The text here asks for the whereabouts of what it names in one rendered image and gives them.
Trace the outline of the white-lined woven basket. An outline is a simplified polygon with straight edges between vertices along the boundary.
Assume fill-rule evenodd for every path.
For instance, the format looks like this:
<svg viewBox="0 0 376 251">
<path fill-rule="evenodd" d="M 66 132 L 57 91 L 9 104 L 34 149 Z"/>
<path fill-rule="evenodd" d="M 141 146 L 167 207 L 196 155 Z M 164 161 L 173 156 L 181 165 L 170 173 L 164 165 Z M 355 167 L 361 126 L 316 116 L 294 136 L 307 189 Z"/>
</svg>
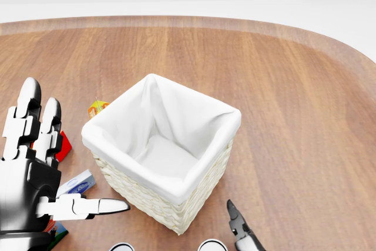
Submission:
<svg viewBox="0 0 376 251">
<path fill-rule="evenodd" d="M 81 134 L 107 183 L 182 235 L 223 176 L 240 124 L 238 109 L 151 73 Z"/>
</svg>

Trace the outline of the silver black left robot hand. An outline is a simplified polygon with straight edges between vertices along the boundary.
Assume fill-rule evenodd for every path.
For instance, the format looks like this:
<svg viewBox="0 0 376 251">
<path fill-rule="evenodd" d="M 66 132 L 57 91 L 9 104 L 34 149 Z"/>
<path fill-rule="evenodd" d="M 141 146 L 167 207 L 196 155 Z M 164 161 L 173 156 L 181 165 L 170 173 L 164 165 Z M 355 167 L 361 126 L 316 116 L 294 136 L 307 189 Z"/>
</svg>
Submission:
<svg viewBox="0 0 376 251">
<path fill-rule="evenodd" d="M 41 106 L 41 87 L 28 77 L 16 106 L 8 109 L 0 157 L 0 235 L 42 232 L 50 218 L 86 220 L 130 210 L 119 199 L 87 199 L 80 193 L 57 195 L 61 172 L 61 105 L 49 98 Z"/>
</svg>

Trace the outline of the round tin with pale lid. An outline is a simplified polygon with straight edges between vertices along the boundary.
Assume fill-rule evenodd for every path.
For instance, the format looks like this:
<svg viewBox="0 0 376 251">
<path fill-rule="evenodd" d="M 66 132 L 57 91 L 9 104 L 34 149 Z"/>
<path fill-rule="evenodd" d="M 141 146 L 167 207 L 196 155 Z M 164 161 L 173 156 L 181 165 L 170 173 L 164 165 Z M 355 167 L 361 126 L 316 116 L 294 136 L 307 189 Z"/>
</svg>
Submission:
<svg viewBox="0 0 376 251">
<path fill-rule="evenodd" d="M 228 251 L 228 248 L 218 239 L 207 239 L 201 242 L 197 251 Z"/>
<path fill-rule="evenodd" d="M 130 243 L 119 242 L 113 245 L 109 251 L 135 251 L 135 249 Z"/>
</svg>

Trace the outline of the red box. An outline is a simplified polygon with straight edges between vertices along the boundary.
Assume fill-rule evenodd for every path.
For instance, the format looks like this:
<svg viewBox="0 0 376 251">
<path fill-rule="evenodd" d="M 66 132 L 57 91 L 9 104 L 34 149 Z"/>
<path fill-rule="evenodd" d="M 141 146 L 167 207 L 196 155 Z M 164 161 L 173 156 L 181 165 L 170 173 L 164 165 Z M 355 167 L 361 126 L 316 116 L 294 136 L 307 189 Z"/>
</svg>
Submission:
<svg viewBox="0 0 376 251">
<path fill-rule="evenodd" d="M 32 144 L 32 149 L 36 151 L 36 158 L 45 163 L 48 158 L 52 157 L 61 162 L 72 149 L 72 145 L 64 131 L 60 133 L 53 131 L 51 133 L 40 133 L 38 139 Z"/>
</svg>

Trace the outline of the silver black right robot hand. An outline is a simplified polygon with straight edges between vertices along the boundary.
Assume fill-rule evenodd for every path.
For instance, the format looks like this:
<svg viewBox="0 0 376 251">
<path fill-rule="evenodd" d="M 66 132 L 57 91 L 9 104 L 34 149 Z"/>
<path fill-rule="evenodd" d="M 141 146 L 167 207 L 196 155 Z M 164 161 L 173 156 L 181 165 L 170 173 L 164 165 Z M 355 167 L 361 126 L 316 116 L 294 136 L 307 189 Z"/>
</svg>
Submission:
<svg viewBox="0 0 376 251">
<path fill-rule="evenodd" d="M 234 203 L 227 200 L 227 211 L 230 216 L 230 229 L 236 237 L 234 243 L 237 251 L 266 251 L 265 247 L 258 240 L 255 233 L 248 226 L 241 212 Z"/>
</svg>

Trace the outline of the colourful printed box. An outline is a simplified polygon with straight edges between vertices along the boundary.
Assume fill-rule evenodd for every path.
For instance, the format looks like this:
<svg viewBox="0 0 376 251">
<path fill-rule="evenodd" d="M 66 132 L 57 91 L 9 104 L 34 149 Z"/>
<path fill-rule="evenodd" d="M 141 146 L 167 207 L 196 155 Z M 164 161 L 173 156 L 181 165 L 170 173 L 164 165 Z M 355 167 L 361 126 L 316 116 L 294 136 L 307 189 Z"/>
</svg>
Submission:
<svg viewBox="0 0 376 251">
<path fill-rule="evenodd" d="M 49 220 L 44 232 L 53 236 L 53 239 L 48 246 L 48 251 L 51 251 L 69 233 L 61 222 L 53 219 Z"/>
</svg>

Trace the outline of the blue and white box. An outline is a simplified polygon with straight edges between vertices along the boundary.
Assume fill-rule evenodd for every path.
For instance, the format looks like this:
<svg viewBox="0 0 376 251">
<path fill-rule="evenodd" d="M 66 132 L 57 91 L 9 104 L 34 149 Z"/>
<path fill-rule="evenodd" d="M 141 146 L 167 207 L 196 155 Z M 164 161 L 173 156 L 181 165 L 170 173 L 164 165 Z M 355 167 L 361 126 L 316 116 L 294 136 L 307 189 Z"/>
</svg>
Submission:
<svg viewBox="0 0 376 251">
<path fill-rule="evenodd" d="M 92 172 L 87 169 L 75 176 L 66 183 L 60 185 L 58 188 L 56 197 L 60 197 L 63 194 L 80 193 L 83 194 L 88 189 L 92 188 L 96 184 Z"/>
</svg>

